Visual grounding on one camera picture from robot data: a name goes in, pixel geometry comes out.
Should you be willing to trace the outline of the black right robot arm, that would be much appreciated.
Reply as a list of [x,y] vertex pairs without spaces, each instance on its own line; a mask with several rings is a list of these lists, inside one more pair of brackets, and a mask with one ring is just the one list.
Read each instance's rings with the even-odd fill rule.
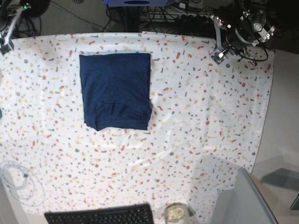
[[18,21],[23,11],[31,9],[31,5],[25,1],[25,3],[12,3],[12,0],[0,1],[0,30],[4,31],[8,29],[13,21]]

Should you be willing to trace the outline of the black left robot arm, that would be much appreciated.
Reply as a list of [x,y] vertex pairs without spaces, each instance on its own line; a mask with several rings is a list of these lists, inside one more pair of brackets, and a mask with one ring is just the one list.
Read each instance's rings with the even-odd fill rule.
[[266,0],[234,0],[228,10],[226,40],[237,51],[268,42],[276,27],[268,18]]

